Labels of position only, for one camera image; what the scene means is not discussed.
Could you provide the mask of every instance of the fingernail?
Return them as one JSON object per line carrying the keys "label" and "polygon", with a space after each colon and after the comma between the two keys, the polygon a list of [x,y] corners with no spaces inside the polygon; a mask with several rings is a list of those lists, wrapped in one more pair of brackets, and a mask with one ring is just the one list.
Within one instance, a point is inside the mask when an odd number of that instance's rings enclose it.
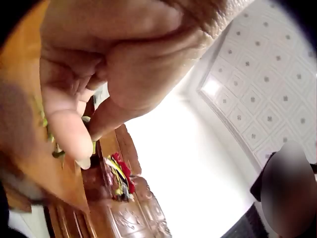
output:
{"label": "fingernail", "polygon": [[76,163],[82,168],[82,169],[89,169],[90,168],[90,158],[76,161]]}

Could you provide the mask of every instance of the red flower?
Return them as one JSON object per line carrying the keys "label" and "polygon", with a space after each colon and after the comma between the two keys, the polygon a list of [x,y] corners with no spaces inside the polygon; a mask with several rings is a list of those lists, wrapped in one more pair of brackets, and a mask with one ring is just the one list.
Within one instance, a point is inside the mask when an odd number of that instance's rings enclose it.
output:
{"label": "red flower", "polygon": [[118,152],[112,154],[111,157],[113,157],[117,161],[117,163],[121,161],[121,158]]}
{"label": "red flower", "polygon": [[120,165],[122,172],[124,173],[128,184],[129,184],[129,193],[134,193],[135,192],[135,186],[134,183],[130,180],[130,174],[131,170],[126,166],[125,162],[121,160],[120,155],[118,152],[114,153],[111,155],[112,158],[115,159],[115,161]]}

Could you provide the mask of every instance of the white ceiling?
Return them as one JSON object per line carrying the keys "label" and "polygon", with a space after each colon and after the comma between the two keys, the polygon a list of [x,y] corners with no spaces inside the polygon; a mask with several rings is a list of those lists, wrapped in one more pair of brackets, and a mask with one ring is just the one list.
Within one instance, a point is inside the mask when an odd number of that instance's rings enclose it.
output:
{"label": "white ceiling", "polygon": [[256,0],[215,52],[200,93],[240,146],[263,166],[295,140],[316,163],[316,55],[288,15]]}

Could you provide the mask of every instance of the hand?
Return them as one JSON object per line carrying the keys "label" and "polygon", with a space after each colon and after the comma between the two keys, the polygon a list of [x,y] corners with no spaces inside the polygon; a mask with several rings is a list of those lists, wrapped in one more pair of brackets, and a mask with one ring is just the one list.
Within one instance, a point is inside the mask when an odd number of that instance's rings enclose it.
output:
{"label": "hand", "polygon": [[[154,109],[220,33],[216,20],[229,23],[206,2],[184,11],[158,0],[51,0],[41,27],[43,106],[56,141],[83,169],[92,140]],[[86,102],[105,82],[110,97],[87,131]]]}

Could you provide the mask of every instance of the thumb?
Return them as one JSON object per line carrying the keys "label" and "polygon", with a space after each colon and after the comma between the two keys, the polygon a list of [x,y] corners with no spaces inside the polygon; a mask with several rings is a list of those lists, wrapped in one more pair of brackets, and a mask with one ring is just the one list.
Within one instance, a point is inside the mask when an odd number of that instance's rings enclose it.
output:
{"label": "thumb", "polygon": [[111,97],[103,101],[92,115],[88,131],[92,141],[97,141],[110,131],[118,128],[130,119],[148,113],[150,109],[125,109],[118,106]]}

